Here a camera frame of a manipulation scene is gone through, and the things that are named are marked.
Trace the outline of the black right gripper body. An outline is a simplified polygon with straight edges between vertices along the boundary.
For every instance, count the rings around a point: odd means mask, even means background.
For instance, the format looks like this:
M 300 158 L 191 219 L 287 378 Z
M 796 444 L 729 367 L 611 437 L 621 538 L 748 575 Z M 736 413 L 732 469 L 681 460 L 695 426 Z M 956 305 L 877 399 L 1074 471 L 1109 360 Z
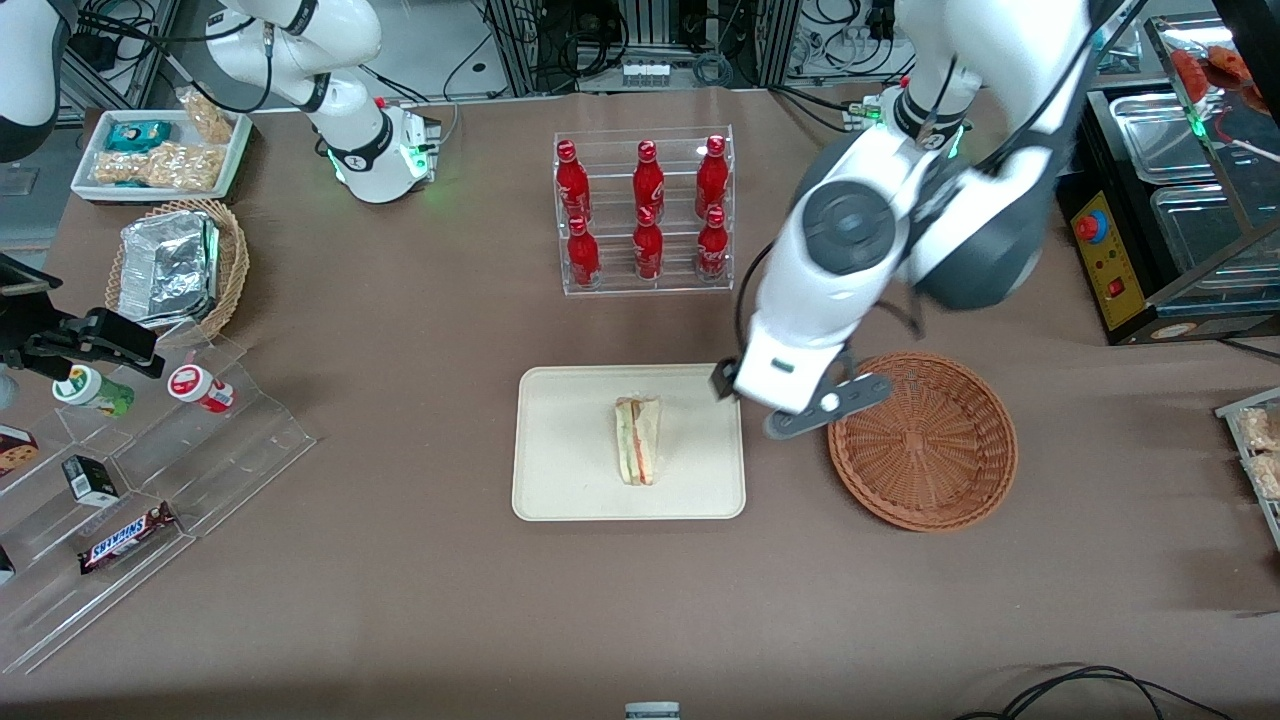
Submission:
M 1 352 L 12 369 L 69 373 L 67 355 L 79 351 L 87 320 L 52 306 L 50 300 L 3 300 Z

